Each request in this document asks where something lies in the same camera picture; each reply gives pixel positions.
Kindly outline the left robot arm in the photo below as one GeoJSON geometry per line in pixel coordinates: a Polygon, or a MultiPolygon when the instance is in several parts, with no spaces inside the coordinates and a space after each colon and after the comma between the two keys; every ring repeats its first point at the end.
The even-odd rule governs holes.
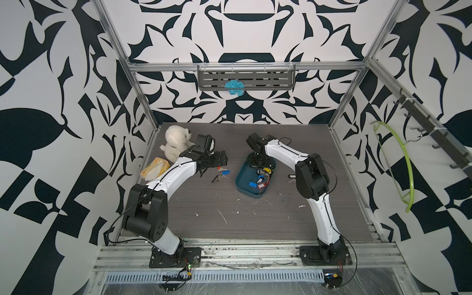
{"type": "Polygon", "coordinates": [[[195,145],[183,151],[160,177],[131,188],[122,228],[146,239],[168,256],[181,256],[183,242],[168,228],[168,201],[177,189],[197,172],[227,165],[225,151],[215,151],[215,139],[199,135],[195,145]]]}

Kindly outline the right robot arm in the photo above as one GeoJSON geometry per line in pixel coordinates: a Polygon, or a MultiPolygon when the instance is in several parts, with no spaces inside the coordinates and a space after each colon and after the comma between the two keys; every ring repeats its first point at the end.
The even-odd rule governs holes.
{"type": "Polygon", "coordinates": [[[255,152],[252,163],[258,168],[275,159],[295,172],[296,188],[307,199],[317,226],[320,256],[335,260],[345,250],[329,200],[329,176],[321,156],[306,154],[283,144],[272,135],[249,135],[247,144],[255,152]]]}

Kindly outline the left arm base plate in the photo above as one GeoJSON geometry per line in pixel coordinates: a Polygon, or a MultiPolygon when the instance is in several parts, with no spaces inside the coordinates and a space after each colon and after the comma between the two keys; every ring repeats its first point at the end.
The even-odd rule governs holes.
{"type": "Polygon", "coordinates": [[[200,247],[179,247],[175,254],[165,254],[157,248],[152,249],[149,268],[184,268],[199,266],[201,262],[202,249],[200,247]]]}

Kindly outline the teal storage box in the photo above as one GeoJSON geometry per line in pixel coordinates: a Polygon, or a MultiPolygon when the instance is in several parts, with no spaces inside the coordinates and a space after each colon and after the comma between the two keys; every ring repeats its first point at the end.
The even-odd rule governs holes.
{"type": "Polygon", "coordinates": [[[235,184],[237,190],[253,199],[260,199],[268,190],[272,175],[277,166],[274,158],[263,168],[251,165],[255,153],[250,153],[245,159],[237,177],[235,184]]]}

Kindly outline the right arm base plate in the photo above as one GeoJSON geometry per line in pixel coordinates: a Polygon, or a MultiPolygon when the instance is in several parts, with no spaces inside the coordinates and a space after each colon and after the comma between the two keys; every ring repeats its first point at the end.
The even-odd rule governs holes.
{"type": "Polygon", "coordinates": [[[304,266],[339,266],[339,263],[350,266],[353,264],[349,249],[344,244],[300,246],[299,257],[304,266]]]}

